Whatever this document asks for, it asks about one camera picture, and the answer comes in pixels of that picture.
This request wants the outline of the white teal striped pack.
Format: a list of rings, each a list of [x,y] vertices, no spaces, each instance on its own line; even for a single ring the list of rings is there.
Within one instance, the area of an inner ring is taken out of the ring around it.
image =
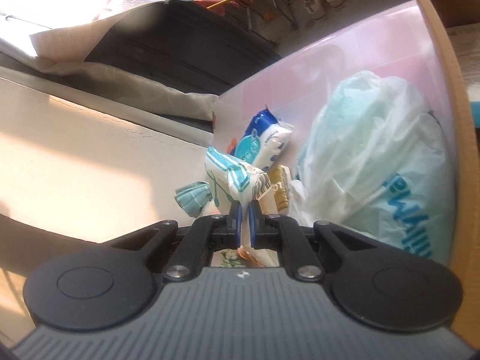
[[[230,212],[231,203],[241,204],[241,244],[251,246],[248,206],[269,194],[271,182],[266,172],[213,147],[207,149],[204,166],[213,203],[220,215]]]

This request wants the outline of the gold tissue packet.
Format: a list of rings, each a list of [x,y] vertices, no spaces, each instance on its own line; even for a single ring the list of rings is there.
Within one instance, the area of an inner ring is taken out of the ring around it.
[[[273,197],[280,215],[287,215],[290,207],[291,174],[288,166],[277,165],[268,171]]]

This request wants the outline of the blue white tissue pack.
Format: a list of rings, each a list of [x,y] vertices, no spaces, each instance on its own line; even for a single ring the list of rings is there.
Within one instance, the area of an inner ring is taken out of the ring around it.
[[[268,108],[259,111],[230,154],[267,172],[286,148],[294,127],[279,120]]]

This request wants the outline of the teal checked cloth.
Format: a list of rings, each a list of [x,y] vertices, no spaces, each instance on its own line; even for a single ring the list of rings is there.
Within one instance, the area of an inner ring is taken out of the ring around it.
[[[212,200],[212,192],[207,181],[196,181],[176,189],[174,199],[189,217],[196,218]]]

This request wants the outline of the white teal plastic bag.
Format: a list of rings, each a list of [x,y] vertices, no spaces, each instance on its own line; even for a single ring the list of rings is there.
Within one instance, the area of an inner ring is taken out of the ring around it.
[[[342,81],[312,123],[289,186],[289,215],[325,220],[447,264],[455,172],[442,127],[406,80]]]

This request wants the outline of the black cabinet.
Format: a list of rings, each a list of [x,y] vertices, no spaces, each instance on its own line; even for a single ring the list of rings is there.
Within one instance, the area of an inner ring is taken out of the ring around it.
[[[221,95],[279,60],[259,36],[194,2],[135,8],[88,54],[183,93]]]

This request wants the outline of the beige curtain cloth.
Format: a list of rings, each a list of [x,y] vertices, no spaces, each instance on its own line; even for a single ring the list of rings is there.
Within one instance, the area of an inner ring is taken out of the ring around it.
[[[214,94],[183,93],[125,69],[86,60],[116,24],[133,19],[132,29],[146,29],[154,24],[156,12],[164,14],[172,7],[171,2],[153,1],[89,24],[35,33],[29,37],[35,56],[1,39],[1,53],[42,74],[76,77],[83,91],[130,107],[153,114],[211,121],[217,99]]]

